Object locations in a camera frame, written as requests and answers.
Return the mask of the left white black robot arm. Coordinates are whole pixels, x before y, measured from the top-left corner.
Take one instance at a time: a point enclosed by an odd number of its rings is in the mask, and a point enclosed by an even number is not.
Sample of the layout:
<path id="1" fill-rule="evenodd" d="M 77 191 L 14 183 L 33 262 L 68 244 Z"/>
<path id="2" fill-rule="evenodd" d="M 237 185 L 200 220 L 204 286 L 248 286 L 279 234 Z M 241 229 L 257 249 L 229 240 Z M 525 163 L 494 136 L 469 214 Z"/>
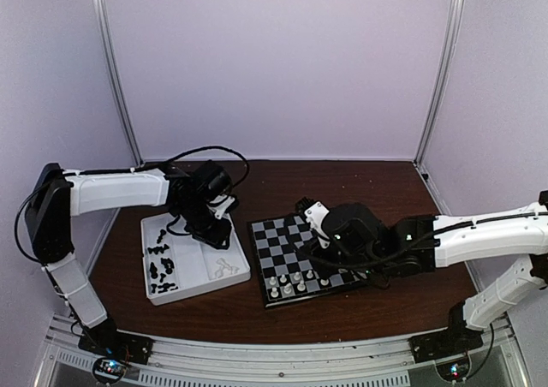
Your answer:
<path id="1" fill-rule="evenodd" d="M 169 162 L 106 170 L 69 170 L 50 162 L 15 216 L 15 243 L 21 243 L 25 229 L 32 249 L 27 258 L 49 276 L 91 344 L 114 356 L 123 347 L 122 335 L 77 253 L 79 219 L 125 208 L 163 207 L 184 221 L 184 235 L 222 249 L 232 231 L 226 215 L 237 204 L 236 185 L 228 170 L 211 160 L 189 172 Z"/>

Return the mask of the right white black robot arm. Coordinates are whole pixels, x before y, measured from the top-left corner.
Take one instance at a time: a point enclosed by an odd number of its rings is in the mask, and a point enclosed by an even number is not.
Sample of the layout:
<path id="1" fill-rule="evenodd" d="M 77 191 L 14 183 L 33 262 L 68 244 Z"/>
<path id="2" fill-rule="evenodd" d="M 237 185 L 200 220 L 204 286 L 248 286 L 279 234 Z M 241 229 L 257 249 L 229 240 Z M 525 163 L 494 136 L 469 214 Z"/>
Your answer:
<path id="1" fill-rule="evenodd" d="M 361 203 L 325 208 L 306 220 L 319 239 L 318 263 L 330 270 L 412 276 L 470 260 L 514 255 L 515 263 L 481 293 L 454 306 L 439 347 L 458 353 L 472 335 L 547 285 L 547 193 L 529 205 L 476 216 L 406 217 L 385 226 Z"/>

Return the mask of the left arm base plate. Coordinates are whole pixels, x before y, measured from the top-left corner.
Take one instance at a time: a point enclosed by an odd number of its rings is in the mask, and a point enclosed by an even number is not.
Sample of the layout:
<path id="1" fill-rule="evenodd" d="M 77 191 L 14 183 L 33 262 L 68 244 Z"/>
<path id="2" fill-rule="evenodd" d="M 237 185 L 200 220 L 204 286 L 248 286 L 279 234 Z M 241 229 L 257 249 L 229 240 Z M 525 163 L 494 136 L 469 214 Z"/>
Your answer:
<path id="1" fill-rule="evenodd" d="M 117 333 L 115 340 L 108 345 L 92 342 L 82 335 L 78 348 L 95 355 L 109 357 L 124 363 L 146 365 L 152 353 L 153 340 L 145 336 Z"/>

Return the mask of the black white chess board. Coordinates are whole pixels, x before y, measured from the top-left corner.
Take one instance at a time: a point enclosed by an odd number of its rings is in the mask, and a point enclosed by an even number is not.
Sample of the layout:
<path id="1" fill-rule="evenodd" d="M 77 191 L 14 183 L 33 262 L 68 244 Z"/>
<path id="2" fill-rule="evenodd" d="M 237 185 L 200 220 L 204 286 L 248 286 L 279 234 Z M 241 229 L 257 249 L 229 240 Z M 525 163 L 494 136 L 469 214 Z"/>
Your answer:
<path id="1" fill-rule="evenodd" d="M 291 221 L 285 222 L 283 218 L 273 218 L 252 221 L 247 224 L 250 242 L 253 247 L 253 256 L 257 267 L 257 276 L 262 293 L 264 307 L 266 309 L 294 304 L 324 295 L 336 294 L 351 289 L 357 289 L 366 283 L 360 280 L 353 272 L 340 270 L 327 277 L 331 281 L 330 287 L 320 285 L 320 277 L 313 265 L 302 254 L 297 253 L 289 247 L 284 229 L 289 229 L 290 237 L 297 247 L 313 238 L 308 225 L 298 216 Z M 307 279 L 306 274 L 313 271 L 313 278 Z M 306 284 L 306 292 L 298 294 L 292 276 L 301 273 L 301 281 Z M 279 282 L 279 277 L 286 275 L 287 283 L 293 285 L 294 294 L 290 297 L 283 297 L 281 287 L 286 284 Z M 271 286 L 268 283 L 270 277 L 277 278 L 277 285 Z M 279 296 L 271 299 L 269 290 L 276 288 Z"/>

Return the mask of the white compartment tray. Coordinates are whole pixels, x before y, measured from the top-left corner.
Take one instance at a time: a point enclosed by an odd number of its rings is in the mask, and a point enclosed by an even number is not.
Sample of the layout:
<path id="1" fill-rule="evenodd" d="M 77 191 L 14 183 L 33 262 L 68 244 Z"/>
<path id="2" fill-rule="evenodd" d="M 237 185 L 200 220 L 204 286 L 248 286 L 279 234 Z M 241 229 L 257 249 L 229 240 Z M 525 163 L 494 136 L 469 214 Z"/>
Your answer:
<path id="1" fill-rule="evenodd" d="M 151 296 L 148 294 L 147 280 L 145 274 L 144 247 L 146 239 L 153 233 L 172 221 L 168 213 L 154 217 L 147 217 L 141 220 L 141 245 L 142 264 L 145 278 L 146 297 L 154 306 L 160 306 L 174 301 L 195 297 L 224 289 L 239 283 L 244 283 L 251 278 L 250 265 L 241 246 L 240 240 L 235 231 L 230 233 L 229 248 L 217 250 L 190 236 L 172 236 L 175 253 L 176 275 L 179 281 L 179 289 L 167 295 Z M 217 269 L 216 261 L 219 258 L 226 259 L 232 265 L 239 267 L 239 272 L 230 277 L 220 279 L 214 278 L 214 271 Z"/>

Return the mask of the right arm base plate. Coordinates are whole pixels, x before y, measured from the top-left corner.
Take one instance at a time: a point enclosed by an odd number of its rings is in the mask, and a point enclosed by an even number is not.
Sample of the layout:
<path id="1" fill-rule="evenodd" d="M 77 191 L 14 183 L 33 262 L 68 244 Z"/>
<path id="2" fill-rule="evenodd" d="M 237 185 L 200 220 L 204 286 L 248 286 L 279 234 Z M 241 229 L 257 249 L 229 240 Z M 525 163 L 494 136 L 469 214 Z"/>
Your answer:
<path id="1" fill-rule="evenodd" d="M 482 333 L 474 330 L 463 333 L 441 330 L 413 336 L 408 341 L 415 363 L 440 360 L 483 346 Z"/>

